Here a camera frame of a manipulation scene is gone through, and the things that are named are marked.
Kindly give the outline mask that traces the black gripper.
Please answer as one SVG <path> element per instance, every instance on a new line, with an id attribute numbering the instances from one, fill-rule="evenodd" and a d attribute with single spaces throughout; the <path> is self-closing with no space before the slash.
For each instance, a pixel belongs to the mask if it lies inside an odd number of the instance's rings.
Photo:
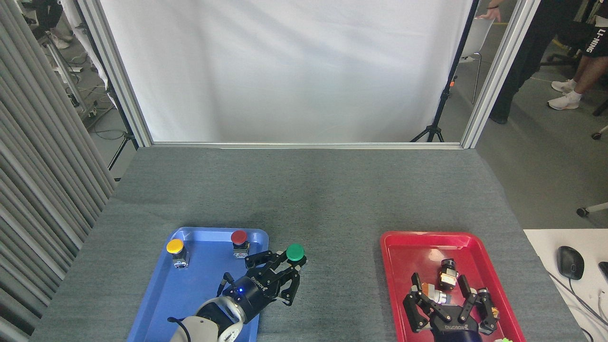
<path id="1" fill-rule="evenodd" d="M 404 297 L 402 305 L 413 333 L 424 330 L 429 322 L 435 342 L 482 342 L 480 333 L 492 334 L 497 329 L 498 311 L 488 288 L 475 290 L 469 285 L 465 275 L 460 275 L 458 285 L 465 301 L 458 319 L 452 318 L 446 323 L 439 316 L 429 320 L 430 314 L 438 310 L 438 305 L 423 293 L 417 273 L 412 274 L 411 280 L 412 288 Z M 474 307 L 477 307 L 482 319 L 479 324 L 470 317 Z"/>
<path id="2" fill-rule="evenodd" d="M 284 270 L 278 270 L 283 262 Z M 280 300 L 285 305 L 292 305 L 300 284 L 299 271 L 307 259 L 289 260 L 283 251 L 271 250 L 249 255 L 245 258 L 246 274 L 223 291 L 224 296 L 231 297 L 245 313 L 246 319 L 253 319 L 271 302 Z M 287 281 L 287 289 L 279 290 Z"/>

